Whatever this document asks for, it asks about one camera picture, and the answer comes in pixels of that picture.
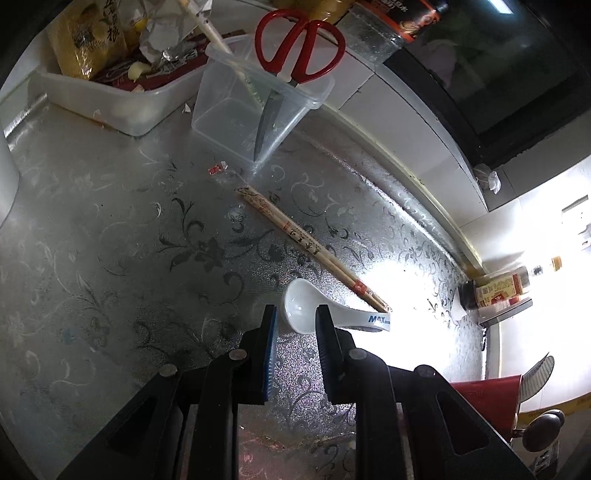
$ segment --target paper label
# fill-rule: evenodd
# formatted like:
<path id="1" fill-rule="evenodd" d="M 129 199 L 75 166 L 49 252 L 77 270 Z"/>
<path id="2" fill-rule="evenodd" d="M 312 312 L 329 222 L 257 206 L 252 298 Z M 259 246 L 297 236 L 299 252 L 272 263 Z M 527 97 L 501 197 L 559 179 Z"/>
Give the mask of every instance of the paper label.
<path id="1" fill-rule="evenodd" d="M 439 13 L 427 0 L 360 0 L 360 3 L 407 42 L 417 38 L 425 25 L 439 21 Z"/>
<path id="2" fill-rule="evenodd" d="M 523 293 L 519 274 L 506 275 L 476 289 L 476 302 L 479 307 L 488 307 Z"/>

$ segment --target snack bag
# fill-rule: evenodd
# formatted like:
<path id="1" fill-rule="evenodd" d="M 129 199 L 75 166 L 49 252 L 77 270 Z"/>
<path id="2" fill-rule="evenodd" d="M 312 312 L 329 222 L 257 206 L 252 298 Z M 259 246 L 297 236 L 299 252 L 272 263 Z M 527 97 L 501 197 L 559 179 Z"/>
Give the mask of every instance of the snack bag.
<path id="1" fill-rule="evenodd" d="M 90 80 L 127 55 L 116 0 L 74 0 L 48 28 L 61 72 Z"/>

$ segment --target wooden chopstick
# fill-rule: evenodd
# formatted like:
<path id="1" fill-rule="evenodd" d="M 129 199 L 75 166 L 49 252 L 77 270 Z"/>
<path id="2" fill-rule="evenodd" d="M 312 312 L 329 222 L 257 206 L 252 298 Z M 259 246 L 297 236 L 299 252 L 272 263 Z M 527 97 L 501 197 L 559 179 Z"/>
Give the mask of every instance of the wooden chopstick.
<path id="1" fill-rule="evenodd" d="M 381 313 L 391 312 L 389 305 L 378 297 L 361 279 L 355 275 L 343 262 L 330 253 L 325 247 L 306 232 L 297 223 L 291 220 L 279 208 L 273 205 L 267 198 L 246 184 L 236 191 L 254 208 L 266 216 L 277 227 L 283 230 L 294 241 L 315 257 L 326 270 L 338 278 L 346 287 L 351 289 L 358 297 L 365 300 L 370 306 Z"/>

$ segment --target white tile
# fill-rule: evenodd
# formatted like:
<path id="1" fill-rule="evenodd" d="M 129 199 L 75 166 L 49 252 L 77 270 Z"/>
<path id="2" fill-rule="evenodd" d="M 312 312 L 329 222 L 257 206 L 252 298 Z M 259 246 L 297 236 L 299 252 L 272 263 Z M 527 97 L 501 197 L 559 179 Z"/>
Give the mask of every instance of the white tile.
<path id="1" fill-rule="evenodd" d="M 522 195 L 586 158 L 591 152 L 591 111 L 543 139 L 505 165 L 516 194 Z"/>
<path id="2" fill-rule="evenodd" d="M 517 261 L 530 245 L 519 199 L 468 223 L 462 233 L 480 255 L 487 272 Z"/>
<path id="3" fill-rule="evenodd" d="M 373 74 L 363 63 L 345 53 L 343 60 L 332 71 L 335 87 L 326 99 L 326 105 L 338 110 Z"/>
<path id="4" fill-rule="evenodd" d="M 373 75 L 340 109 L 411 171 L 460 226 L 486 214 L 472 179 L 423 118 Z"/>

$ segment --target countertop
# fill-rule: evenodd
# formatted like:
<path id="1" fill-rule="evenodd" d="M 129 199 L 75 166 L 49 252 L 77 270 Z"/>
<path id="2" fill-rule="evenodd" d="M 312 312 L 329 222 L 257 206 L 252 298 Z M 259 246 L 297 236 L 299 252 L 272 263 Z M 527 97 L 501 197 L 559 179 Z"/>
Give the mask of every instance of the countertop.
<path id="1" fill-rule="evenodd" d="M 235 347 L 291 279 L 365 307 L 209 177 L 223 158 L 190 117 L 131 138 L 40 102 L 8 138 L 22 177 L 0 228 L 0 423 L 39 478 L 160 366 Z M 374 158 L 310 115 L 244 175 L 394 308 L 392 331 L 355 332 L 359 347 L 480 378 L 482 331 L 450 318 L 465 278 L 449 236 Z M 326 401 L 314 336 L 281 323 L 271 401 L 240 423 L 241 478 L 350 478 L 355 408 Z"/>

